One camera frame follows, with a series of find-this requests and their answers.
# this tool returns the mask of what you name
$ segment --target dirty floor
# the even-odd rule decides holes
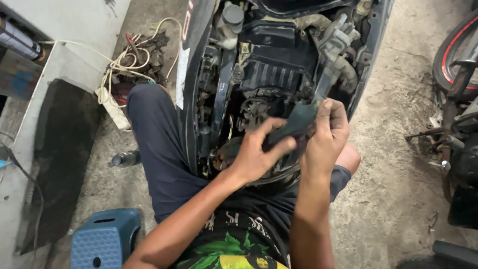
[[[396,0],[378,60],[365,94],[351,121],[350,142],[362,154],[362,165],[331,206],[330,222],[336,268],[393,268],[402,257],[431,252],[434,240],[478,248],[478,231],[449,226],[448,203],[439,173],[427,164],[426,141],[405,142],[434,113],[431,99],[432,60],[441,42],[460,18],[469,13],[470,0]],[[165,17],[183,21],[186,0],[132,0],[124,33],[149,33]],[[166,67],[177,50],[178,31],[166,52]],[[120,40],[116,52],[125,42]],[[170,89],[174,89],[175,72]],[[101,125],[72,223],[77,229],[90,214],[105,209],[134,207],[142,212],[140,238],[155,226],[142,166],[107,168],[119,151],[136,148],[131,133],[119,132],[105,117]],[[439,217],[429,233],[434,211]],[[67,268],[69,244],[58,242],[47,268]]]

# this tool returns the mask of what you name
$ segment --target man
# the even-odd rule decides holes
[[[342,103],[321,103],[316,133],[300,158],[299,183],[273,197],[242,187],[296,147],[289,137],[267,153],[261,149],[266,134],[284,119],[269,118],[247,132],[234,163],[209,182],[191,174],[165,89],[136,86],[127,110],[158,225],[123,269],[334,267],[329,203],[360,164],[358,152],[346,144],[349,126]]]

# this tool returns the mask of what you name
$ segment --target plastic stool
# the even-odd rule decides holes
[[[71,269],[120,269],[131,255],[131,240],[141,227],[136,209],[92,214],[73,234]]]

